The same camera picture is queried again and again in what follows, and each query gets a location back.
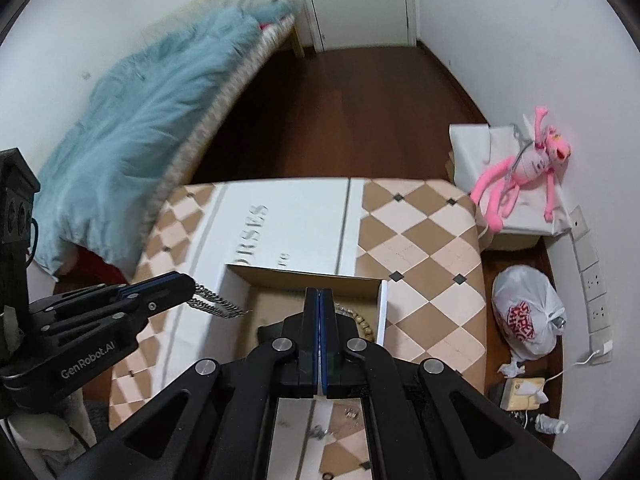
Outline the small white bottle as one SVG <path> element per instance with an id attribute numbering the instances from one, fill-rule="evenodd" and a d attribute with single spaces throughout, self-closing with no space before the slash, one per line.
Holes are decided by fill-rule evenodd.
<path id="1" fill-rule="evenodd" d="M 566 434 L 569 429 L 570 426 L 564 420 L 552 418 L 545 414 L 538 414 L 535 419 L 535 430 L 541 434 L 557 436 L 558 434 Z"/>

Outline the cardboard box under cloth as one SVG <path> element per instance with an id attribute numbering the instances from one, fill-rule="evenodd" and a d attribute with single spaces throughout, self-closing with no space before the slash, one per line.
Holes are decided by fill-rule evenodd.
<path id="1" fill-rule="evenodd" d="M 533 248 L 540 240 L 540 235 L 491 233 L 487 231 L 478 238 L 480 251 L 492 250 L 493 252 L 518 252 Z"/>

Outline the teal blue duvet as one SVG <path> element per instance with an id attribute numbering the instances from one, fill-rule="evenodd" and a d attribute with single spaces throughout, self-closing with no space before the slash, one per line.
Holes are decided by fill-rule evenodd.
<path id="1" fill-rule="evenodd" d="M 84 248 L 133 276 L 145 207 L 178 147 L 266 26 L 294 13 L 288 2 L 226 6 L 105 73 L 40 170 L 38 266 L 58 278 Z"/>

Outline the white wall power strip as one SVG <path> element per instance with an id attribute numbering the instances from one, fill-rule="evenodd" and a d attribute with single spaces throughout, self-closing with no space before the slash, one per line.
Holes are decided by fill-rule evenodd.
<path id="1" fill-rule="evenodd" d="M 599 257 L 593 237 L 582 208 L 576 206 L 570 212 L 570 235 L 577 261 L 582 292 L 584 293 L 589 334 L 589 354 L 600 348 L 605 341 L 613 340 L 613 330 L 604 275 L 600 268 Z M 602 358 L 595 358 L 589 365 L 600 365 L 612 360 L 613 350 Z"/>

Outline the white door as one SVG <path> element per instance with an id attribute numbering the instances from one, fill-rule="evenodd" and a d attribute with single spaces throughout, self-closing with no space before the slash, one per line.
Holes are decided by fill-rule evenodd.
<path id="1" fill-rule="evenodd" d="M 318 51 L 416 43 L 416 0 L 305 0 Z"/>

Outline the white plastic bag red print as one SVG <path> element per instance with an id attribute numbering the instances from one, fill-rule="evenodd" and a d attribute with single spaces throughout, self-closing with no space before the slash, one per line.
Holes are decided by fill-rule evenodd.
<path id="1" fill-rule="evenodd" d="M 537 361 L 555 348 L 566 324 L 565 308 L 546 274 L 532 266 L 509 266 L 491 289 L 491 307 L 518 362 Z"/>

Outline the small yellow box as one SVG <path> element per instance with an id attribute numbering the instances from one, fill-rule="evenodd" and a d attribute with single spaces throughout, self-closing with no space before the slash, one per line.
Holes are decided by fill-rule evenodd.
<path id="1" fill-rule="evenodd" d="M 538 410 L 549 401 L 544 378 L 510 378 L 504 384 L 500 408 L 508 412 Z"/>

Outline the checkered tablecloth with lettering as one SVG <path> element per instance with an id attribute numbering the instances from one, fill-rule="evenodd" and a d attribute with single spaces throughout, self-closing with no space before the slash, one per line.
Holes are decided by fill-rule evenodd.
<path id="1" fill-rule="evenodd" d="M 284 179 L 180 186 L 160 208 L 137 281 L 169 271 L 227 299 L 238 318 L 181 306 L 155 315 L 113 372 L 118 426 L 198 359 L 254 348 L 259 326 L 303 307 L 316 275 L 351 284 L 336 306 L 398 359 L 486 376 L 487 304 L 475 208 L 443 180 Z"/>

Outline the pink panther plush toy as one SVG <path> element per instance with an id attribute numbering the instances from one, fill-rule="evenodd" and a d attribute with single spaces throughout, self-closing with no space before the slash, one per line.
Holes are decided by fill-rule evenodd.
<path id="1" fill-rule="evenodd" d="M 530 184 L 544 183 L 544 221 L 551 223 L 554 220 L 555 174 L 570 159 L 572 147 L 555 126 L 544 126 L 548 113 L 547 107 L 537 106 L 533 141 L 521 148 L 518 154 L 487 168 L 472 188 L 470 199 L 478 206 L 484 192 L 492 185 L 484 213 L 491 233 L 503 229 L 503 221 L 514 211 L 521 189 Z"/>

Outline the crumpled white tissue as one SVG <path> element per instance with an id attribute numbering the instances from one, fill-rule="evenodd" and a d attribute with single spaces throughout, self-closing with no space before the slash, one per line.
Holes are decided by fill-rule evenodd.
<path id="1" fill-rule="evenodd" d="M 505 378 L 511 379 L 525 373 L 525 366 L 518 364 L 517 359 L 512 359 L 509 363 L 501 364 L 498 372 Z"/>

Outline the bed mattress patterned sheet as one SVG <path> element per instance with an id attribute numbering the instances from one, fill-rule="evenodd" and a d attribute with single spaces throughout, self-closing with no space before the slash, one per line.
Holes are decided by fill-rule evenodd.
<path id="1" fill-rule="evenodd" d="M 290 41 L 299 46 L 297 37 L 295 16 L 288 14 L 277 23 L 267 25 L 262 31 L 258 43 L 231 71 L 217 92 L 215 99 L 209 104 L 209 107 L 206 107 L 191 133 L 178 147 L 168 169 L 152 193 L 139 228 L 139 236 L 142 240 L 145 240 L 151 232 L 160 214 L 160 208 L 174 188 L 191 181 L 214 136 L 245 88 L 277 50 L 283 48 Z"/>

